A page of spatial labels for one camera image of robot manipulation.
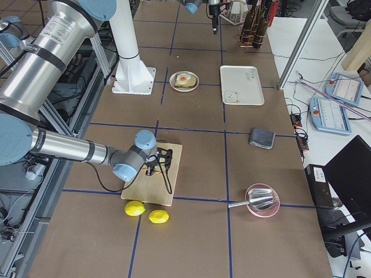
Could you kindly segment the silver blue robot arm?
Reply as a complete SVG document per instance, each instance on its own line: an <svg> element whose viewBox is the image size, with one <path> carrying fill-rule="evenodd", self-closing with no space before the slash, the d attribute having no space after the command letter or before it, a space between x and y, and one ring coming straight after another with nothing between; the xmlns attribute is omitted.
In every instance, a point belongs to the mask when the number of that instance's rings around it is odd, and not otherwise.
<svg viewBox="0 0 371 278"><path fill-rule="evenodd" d="M224 5L221 0L182 0L180 3L185 7L185 9L191 13L195 14L202 4L206 6L206 17L211 20L213 34L218 33L219 27L219 15L221 14L221 7Z"/></svg>
<svg viewBox="0 0 371 278"><path fill-rule="evenodd" d="M119 54L114 93L151 93L155 69L140 59L129 2L54 1L52 10L52 18L1 87L1 165L33 152L108 165L118 178L131 181L144 165L161 160L151 131L139 131L133 145L122 151L45 130L38 115L82 42L95 36L104 21L110 23Z"/></svg>

